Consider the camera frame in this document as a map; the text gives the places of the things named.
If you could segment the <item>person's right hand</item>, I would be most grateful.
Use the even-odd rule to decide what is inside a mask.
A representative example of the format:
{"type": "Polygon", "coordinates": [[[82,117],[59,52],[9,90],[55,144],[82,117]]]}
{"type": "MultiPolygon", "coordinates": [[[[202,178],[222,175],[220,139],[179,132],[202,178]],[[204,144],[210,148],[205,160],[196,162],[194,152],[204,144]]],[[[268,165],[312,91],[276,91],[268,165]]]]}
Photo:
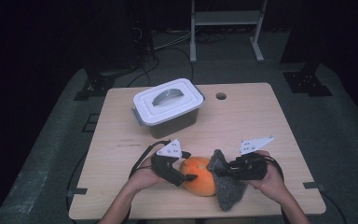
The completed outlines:
{"type": "Polygon", "coordinates": [[[276,203],[281,203],[285,193],[285,185],[277,168],[267,163],[267,173],[261,180],[248,180],[247,183],[260,190],[265,196],[276,203]]]}

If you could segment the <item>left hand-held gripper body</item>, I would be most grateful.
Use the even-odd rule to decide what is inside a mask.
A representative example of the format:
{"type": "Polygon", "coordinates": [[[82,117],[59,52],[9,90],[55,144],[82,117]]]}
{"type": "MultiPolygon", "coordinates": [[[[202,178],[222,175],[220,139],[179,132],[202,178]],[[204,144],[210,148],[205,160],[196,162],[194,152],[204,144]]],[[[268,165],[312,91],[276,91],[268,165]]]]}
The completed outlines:
{"type": "Polygon", "coordinates": [[[151,158],[152,170],[176,187],[184,183],[182,182],[184,175],[172,165],[179,159],[183,159],[182,152],[180,141],[175,139],[159,149],[151,158]]]}

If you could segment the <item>grey fluffy cloth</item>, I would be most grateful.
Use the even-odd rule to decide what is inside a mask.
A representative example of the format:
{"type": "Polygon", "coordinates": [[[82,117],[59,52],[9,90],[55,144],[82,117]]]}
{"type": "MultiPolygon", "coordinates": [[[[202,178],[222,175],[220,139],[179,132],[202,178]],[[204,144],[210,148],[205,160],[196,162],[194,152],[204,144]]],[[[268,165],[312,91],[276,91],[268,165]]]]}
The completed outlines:
{"type": "Polygon", "coordinates": [[[212,173],[216,186],[216,197],[222,211],[229,211],[238,203],[247,189],[247,184],[229,175],[216,175],[215,169],[229,169],[225,155],[216,149],[210,159],[207,169],[212,173]]]}

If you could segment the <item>white metal stand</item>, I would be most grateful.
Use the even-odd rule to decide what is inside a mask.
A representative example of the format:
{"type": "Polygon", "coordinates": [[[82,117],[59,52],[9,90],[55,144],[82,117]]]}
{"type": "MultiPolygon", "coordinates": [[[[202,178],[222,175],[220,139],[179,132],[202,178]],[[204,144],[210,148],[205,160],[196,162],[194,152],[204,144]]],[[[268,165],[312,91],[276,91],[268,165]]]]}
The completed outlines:
{"type": "Polygon", "coordinates": [[[244,11],[196,11],[195,2],[191,0],[190,14],[190,44],[189,60],[197,61],[196,28],[199,26],[229,26],[229,25],[254,25],[254,35],[249,38],[255,58],[259,63],[264,62],[264,56],[258,45],[262,24],[264,21],[267,4],[269,0],[263,0],[258,10],[244,11]]]}

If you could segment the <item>orange plush toy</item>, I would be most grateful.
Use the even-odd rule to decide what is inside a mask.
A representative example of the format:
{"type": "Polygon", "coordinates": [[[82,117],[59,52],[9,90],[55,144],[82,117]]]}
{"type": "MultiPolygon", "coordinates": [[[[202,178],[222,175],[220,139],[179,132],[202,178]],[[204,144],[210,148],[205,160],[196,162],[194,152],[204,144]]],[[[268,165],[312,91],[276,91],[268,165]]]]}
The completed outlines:
{"type": "Polygon", "coordinates": [[[185,181],[183,186],[188,191],[200,196],[210,197],[216,193],[212,173],[207,169],[210,160],[203,157],[190,157],[182,161],[179,171],[183,175],[195,175],[192,181],[185,181]]]}

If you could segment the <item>translucent grey storage box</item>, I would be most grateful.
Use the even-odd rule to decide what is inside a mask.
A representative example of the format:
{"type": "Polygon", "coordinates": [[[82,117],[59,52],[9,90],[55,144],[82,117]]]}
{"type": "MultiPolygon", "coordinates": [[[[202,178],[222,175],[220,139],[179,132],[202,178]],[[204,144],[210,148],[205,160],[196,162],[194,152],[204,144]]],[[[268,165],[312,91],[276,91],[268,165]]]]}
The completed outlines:
{"type": "Polygon", "coordinates": [[[170,134],[177,133],[177,132],[195,124],[198,119],[198,114],[199,114],[199,109],[196,109],[196,110],[189,112],[183,116],[180,116],[176,119],[166,121],[166,122],[161,123],[156,126],[141,125],[138,122],[138,120],[136,118],[135,119],[137,120],[137,122],[139,123],[140,126],[148,127],[149,132],[151,133],[151,135],[154,138],[159,139],[159,138],[166,137],[170,134]]]}

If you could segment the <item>black stand base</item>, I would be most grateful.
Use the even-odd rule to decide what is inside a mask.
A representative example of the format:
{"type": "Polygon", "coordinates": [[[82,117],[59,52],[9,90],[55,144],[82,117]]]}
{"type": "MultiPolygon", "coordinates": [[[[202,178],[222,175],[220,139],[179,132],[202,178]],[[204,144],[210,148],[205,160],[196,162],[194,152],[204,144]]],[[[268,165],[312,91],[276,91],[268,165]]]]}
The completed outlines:
{"type": "Polygon", "coordinates": [[[87,101],[90,97],[105,96],[114,86],[116,78],[105,76],[98,69],[88,67],[85,69],[87,79],[83,88],[76,93],[75,101],[87,101]]]}
{"type": "Polygon", "coordinates": [[[284,72],[283,76],[293,93],[310,97],[331,96],[331,91],[316,77],[317,63],[305,63],[299,71],[284,72]]]}

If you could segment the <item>person's left hand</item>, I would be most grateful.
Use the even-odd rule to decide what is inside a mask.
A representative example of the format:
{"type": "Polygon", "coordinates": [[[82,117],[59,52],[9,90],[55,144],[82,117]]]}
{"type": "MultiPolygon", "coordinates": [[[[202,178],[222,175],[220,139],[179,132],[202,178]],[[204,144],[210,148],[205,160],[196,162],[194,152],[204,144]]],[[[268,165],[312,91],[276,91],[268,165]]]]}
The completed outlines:
{"type": "Polygon", "coordinates": [[[166,180],[152,170],[151,158],[148,157],[127,181],[125,189],[129,193],[137,194],[143,189],[148,189],[162,183],[166,183],[166,180]]]}

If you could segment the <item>white lid with grey handle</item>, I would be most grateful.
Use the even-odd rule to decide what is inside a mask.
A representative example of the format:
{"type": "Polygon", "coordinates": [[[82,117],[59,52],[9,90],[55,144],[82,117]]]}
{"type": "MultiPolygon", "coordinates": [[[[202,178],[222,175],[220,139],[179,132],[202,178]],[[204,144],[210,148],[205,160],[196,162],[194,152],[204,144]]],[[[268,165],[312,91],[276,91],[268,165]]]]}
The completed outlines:
{"type": "Polygon", "coordinates": [[[141,125],[156,126],[199,109],[203,101],[195,85],[178,78],[136,93],[132,113],[141,125]]]}

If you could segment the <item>black tape strip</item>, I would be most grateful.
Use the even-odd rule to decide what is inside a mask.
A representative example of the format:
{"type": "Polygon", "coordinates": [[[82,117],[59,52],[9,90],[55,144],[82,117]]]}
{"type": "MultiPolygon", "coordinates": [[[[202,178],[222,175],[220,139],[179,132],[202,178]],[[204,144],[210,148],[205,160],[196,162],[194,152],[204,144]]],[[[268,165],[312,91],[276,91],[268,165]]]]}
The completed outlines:
{"type": "Polygon", "coordinates": [[[72,198],[72,197],[74,197],[76,194],[86,195],[86,194],[87,194],[87,191],[88,191],[88,190],[87,190],[87,189],[84,189],[84,188],[68,189],[66,196],[67,196],[68,198],[72,198]]]}
{"type": "Polygon", "coordinates": [[[319,191],[325,191],[325,187],[322,184],[316,182],[304,182],[303,186],[305,189],[317,189],[319,191]]]}

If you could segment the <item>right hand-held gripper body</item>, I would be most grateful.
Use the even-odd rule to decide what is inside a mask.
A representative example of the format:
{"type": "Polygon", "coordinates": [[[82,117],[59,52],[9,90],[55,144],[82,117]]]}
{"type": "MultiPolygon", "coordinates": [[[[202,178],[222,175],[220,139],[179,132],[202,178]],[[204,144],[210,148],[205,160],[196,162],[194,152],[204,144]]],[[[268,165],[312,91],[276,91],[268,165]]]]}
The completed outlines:
{"type": "Polygon", "coordinates": [[[239,180],[261,180],[268,169],[268,158],[257,153],[257,150],[266,146],[274,137],[242,140],[240,156],[229,163],[229,173],[239,180]]]}

